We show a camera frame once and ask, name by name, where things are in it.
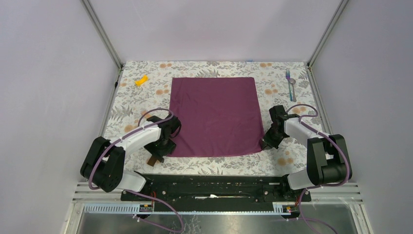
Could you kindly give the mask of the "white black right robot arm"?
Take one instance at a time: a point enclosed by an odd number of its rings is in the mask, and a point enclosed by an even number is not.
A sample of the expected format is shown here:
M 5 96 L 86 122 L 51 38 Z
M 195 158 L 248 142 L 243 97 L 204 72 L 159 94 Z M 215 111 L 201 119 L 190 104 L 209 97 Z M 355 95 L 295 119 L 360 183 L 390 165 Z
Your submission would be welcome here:
M 282 105 L 269 109 L 272 124 L 260 140 L 262 150 L 278 148 L 287 138 L 294 138 L 307 149 L 306 167 L 284 176 L 279 188 L 281 198 L 293 200 L 299 190 L 321 186 L 340 186 L 352 177 L 345 138 L 329 135 L 306 124 L 303 116 L 289 114 Z

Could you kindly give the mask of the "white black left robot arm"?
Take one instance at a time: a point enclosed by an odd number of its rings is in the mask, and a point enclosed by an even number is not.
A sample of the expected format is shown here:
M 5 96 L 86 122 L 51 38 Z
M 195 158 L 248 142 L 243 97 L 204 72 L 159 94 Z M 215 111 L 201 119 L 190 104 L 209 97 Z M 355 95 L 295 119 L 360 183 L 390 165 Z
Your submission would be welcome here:
M 124 170 L 126 157 L 145 149 L 150 153 L 148 164 L 164 162 L 173 153 L 176 144 L 172 139 L 181 130 L 178 117 L 169 114 L 165 119 L 152 116 L 143 126 L 135 128 L 119 139 L 97 137 L 91 144 L 80 168 L 80 174 L 90 181 L 92 189 L 111 192 L 115 189 L 132 190 L 139 200 L 151 194 L 148 179 L 138 172 Z

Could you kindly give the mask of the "floral patterned table mat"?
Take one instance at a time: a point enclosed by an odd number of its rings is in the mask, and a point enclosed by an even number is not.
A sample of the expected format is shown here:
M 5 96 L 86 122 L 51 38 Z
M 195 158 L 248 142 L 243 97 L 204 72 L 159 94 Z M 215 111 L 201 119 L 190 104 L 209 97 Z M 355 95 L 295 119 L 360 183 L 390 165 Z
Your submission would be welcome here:
M 262 150 L 269 109 L 323 131 L 303 62 L 128 61 L 103 137 L 119 139 L 173 113 L 182 128 L 164 162 L 148 164 L 144 148 L 129 151 L 125 170 L 142 174 L 283 176 L 306 167 L 305 142 L 292 137 Z

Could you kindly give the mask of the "silver spoon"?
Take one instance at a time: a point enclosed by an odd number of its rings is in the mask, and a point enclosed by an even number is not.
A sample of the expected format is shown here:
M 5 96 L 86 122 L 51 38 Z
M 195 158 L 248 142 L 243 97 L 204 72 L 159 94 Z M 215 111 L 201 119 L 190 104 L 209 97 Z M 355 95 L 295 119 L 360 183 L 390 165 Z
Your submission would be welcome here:
M 292 101 L 296 102 L 296 95 L 295 95 L 295 84 L 296 81 L 293 78 L 289 79 L 289 83 L 290 83 L 290 88 L 291 88 L 291 97 L 292 97 Z

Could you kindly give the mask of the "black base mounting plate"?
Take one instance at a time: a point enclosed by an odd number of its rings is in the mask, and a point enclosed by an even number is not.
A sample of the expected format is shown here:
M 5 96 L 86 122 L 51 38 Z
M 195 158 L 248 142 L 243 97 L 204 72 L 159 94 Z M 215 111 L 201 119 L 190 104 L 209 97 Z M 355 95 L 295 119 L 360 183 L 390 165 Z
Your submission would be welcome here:
M 161 199 L 178 212 L 272 212 L 273 203 L 295 205 L 299 199 L 311 201 L 309 193 L 290 190 L 284 176 L 225 176 L 225 175 L 150 175 L 141 193 L 144 197 L 123 192 L 121 201 L 154 204 L 156 212 L 169 208 Z

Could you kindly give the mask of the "yellow plastic block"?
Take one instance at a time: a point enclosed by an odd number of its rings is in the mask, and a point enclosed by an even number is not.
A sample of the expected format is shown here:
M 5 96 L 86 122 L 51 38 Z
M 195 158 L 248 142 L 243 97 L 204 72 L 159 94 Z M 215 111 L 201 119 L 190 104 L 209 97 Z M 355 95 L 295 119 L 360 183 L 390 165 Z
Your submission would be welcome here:
M 148 76 L 147 75 L 143 75 L 139 80 L 136 80 L 134 83 L 136 86 L 140 87 L 142 86 L 145 82 L 148 81 Z

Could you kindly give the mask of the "iridescent fork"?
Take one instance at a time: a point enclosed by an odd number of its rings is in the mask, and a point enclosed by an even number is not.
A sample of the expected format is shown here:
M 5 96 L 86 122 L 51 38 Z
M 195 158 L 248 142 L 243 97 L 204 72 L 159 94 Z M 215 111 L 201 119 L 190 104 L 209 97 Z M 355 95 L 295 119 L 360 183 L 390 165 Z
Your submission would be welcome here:
M 288 89 L 289 89 L 289 98 L 290 98 L 290 101 L 293 101 L 293 95 L 292 95 L 292 89 L 291 89 L 291 82 L 290 82 L 290 79 L 291 79 L 291 77 L 290 77 L 290 70 L 286 70 L 286 72 L 285 72 L 285 78 L 286 78 L 286 80 L 287 80 L 287 82 L 288 82 Z

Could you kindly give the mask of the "purple cloth napkin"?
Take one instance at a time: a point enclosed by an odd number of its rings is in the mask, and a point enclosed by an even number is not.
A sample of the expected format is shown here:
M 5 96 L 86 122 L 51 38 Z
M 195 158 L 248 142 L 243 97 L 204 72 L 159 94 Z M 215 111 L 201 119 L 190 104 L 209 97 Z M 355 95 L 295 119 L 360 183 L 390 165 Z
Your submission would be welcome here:
M 261 151 L 263 121 L 252 77 L 173 78 L 169 108 L 182 124 L 172 157 Z

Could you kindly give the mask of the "brown rectangular block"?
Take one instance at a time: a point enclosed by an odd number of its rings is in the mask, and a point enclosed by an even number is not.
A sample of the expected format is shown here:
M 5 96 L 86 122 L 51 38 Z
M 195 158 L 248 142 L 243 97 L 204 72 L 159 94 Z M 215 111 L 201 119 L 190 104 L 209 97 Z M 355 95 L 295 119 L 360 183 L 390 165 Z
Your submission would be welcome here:
M 153 167 L 157 162 L 164 163 L 164 158 L 162 156 L 151 155 L 147 164 Z

